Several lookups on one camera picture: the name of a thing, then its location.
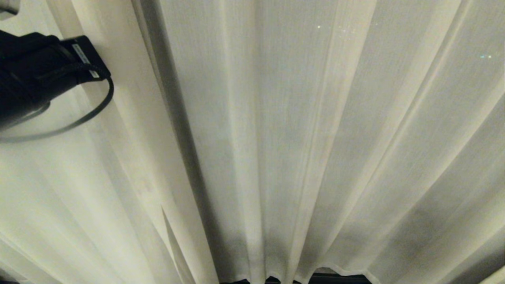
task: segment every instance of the black camera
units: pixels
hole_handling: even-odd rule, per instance
[[[40,33],[14,36],[0,31],[0,130],[43,112],[52,99],[76,85],[104,79],[111,88],[95,110],[62,129],[17,140],[53,136],[84,123],[110,102],[114,87],[109,70],[84,35],[59,40]]]

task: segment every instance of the sheer curtain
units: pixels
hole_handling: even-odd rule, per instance
[[[2,30],[88,35],[117,91],[1,146],[16,279],[475,283],[505,264],[503,1],[22,4]]]

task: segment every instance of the white curtain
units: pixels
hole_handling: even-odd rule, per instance
[[[78,129],[1,145],[13,277],[307,283],[329,267],[442,284],[504,266],[505,2],[22,4],[2,30],[88,35],[117,91]],[[12,133],[106,90],[76,88]]]

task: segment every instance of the white label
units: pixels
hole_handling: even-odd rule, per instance
[[[84,54],[84,52],[82,51],[81,47],[78,44],[73,44],[72,47],[74,48],[77,55],[81,58],[82,62],[90,64],[88,57],[86,57],[86,54]],[[98,73],[96,73],[95,71],[90,70],[89,72],[91,73],[93,78],[100,78]]]

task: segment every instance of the curtain fold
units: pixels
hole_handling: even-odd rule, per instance
[[[0,29],[87,35],[116,93],[1,145],[20,283],[503,281],[503,1],[21,3]]]

